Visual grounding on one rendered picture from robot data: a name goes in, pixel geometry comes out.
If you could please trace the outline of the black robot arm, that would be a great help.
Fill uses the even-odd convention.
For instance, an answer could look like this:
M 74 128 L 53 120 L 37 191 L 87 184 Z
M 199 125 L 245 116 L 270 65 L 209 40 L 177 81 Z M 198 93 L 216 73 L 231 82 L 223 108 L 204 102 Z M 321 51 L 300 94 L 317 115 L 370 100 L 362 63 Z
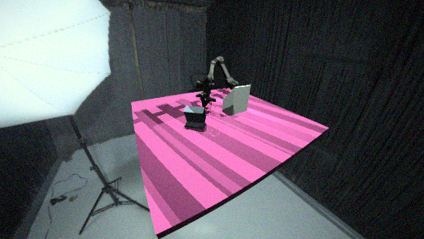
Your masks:
M 204 81 L 201 81 L 199 79 L 197 80 L 196 88 L 203 88 L 205 86 L 204 87 L 205 89 L 211 90 L 211 87 L 214 86 L 214 84 L 212 82 L 214 80 L 214 67 L 215 66 L 219 66 L 221 68 L 221 70 L 222 70 L 222 72 L 225 76 L 225 79 L 226 79 L 225 84 L 226 84 L 227 88 L 233 90 L 235 87 L 238 87 L 238 85 L 237 85 L 238 82 L 234 81 L 233 78 L 231 78 L 229 76 L 229 73 L 227 72 L 226 67 L 224 65 L 223 57 L 218 56 L 215 60 L 210 62 L 210 71 L 209 71 L 207 78 Z M 200 98 L 208 97 L 208 92 L 207 91 L 204 92 L 204 91 L 201 92 L 201 93 L 198 93 L 198 97 L 200 97 Z

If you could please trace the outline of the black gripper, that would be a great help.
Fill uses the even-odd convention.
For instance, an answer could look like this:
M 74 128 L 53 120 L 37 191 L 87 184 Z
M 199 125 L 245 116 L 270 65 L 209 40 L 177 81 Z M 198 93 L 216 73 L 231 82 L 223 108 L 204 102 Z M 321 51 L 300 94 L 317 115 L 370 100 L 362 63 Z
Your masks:
M 208 90 L 208 89 L 204 89 L 204 90 L 205 90 L 204 92 L 206 91 L 208 92 L 208 97 L 200 98 L 200 100 L 202 102 L 202 107 L 205 108 L 209 102 L 216 102 L 216 99 L 210 97 L 211 90 Z

